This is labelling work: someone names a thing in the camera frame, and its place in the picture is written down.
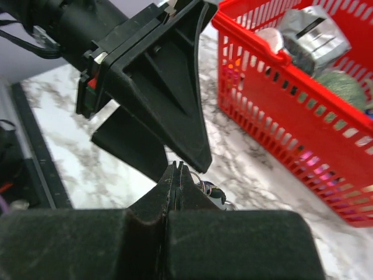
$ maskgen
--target black strip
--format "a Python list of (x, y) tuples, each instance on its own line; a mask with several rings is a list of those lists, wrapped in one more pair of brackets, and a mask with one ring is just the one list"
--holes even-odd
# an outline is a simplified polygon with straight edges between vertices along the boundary
[[(30, 145), (33, 148), (34, 155), (39, 163), (41, 172), (50, 190), (50, 196), (56, 208), (71, 208), (71, 203), (66, 193), (65, 187), (54, 165), (49, 150), (45, 144), (40, 128), (34, 118), (33, 112), (27, 101), (25, 92), (22, 86), (17, 83), (12, 86), (12, 98), (17, 108), (18, 116), (24, 126), (24, 131), (27, 134)], [(40, 190), (44, 191), (43, 185), (38, 185)]]
[(314, 20), (311, 24), (309, 24), (305, 29), (303, 29), (302, 31), (300, 31), (296, 36), (297, 39), (299, 39), (300, 37), (306, 35), (308, 32), (310, 32), (312, 29), (314, 29), (317, 25), (319, 25), (320, 23), (322, 23), (325, 19), (323, 19), (322, 17)]

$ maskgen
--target wall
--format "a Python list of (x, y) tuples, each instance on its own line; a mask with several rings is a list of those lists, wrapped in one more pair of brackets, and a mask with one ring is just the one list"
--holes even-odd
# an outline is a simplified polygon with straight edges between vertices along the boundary
[[(111, 0), (124, 14), (132, 17), (150, 3), (158, 3), (159, 0)], [(1, 15), (0, 19), (9, 19), (7, 15)], [(2, 30), (14, 36), (34, 43), (34, 40), (23, 31), (21, 25), (2, 27)], [(0, 38), (0, 76), (5, 76), (11, 82), (18, 82), (28, 77), (43, 73), (65, 64), (63, 59), (44, 60), (34, 54), (25, 51), (4, 38)]]

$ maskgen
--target tabletop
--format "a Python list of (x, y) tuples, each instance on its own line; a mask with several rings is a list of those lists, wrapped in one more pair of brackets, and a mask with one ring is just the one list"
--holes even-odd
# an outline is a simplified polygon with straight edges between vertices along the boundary
[[(276, 159), (217, 108), (217, 31), (201, 34), (199, 77), (213, 162), (204, 180), (224, 190), (239, 209), (288, 209), (309, 224), (328, 279), (371, 279), (373, 229), (341, 220)], [(155, 182), (90, 142), (118, 105), (92, 120), (75, 114), (79, 72), (65, 65), (22, 86), (75, 208), (126, 208)], [(170, 162), (179, 158), (167, 149)]]

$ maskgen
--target basket handle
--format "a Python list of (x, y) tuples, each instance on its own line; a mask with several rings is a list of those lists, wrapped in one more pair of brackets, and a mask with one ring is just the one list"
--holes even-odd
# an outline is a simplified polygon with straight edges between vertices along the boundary
[(291, 63), (291, 57), (283, 50), (278, 54), (273, 53), (269, 44), (263, 38), (260, 38), (255, 33), (233, 22), (227, 15), (220, 10), (216, 13), (212, 20), (212, 25), (218, 30), (229, 36), (235, 41), (239, 41), (245, 48), (254, 48), (271, 62), (278, 66), (287, 66)]

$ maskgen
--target red plastic basket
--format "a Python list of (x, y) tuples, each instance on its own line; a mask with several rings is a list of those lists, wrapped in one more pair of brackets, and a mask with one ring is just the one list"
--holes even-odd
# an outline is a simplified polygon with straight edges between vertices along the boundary
[(373, 78), (372, 1), (226, 0), (212, 21), (219, 107), (347, 223), (371, 227), (373, 121), (255, 35), (275, 27), (287, 9), (310, 5), (323, 5), (350, 40), (352, 50), (335, 67), (370, 95), (364, 81)]

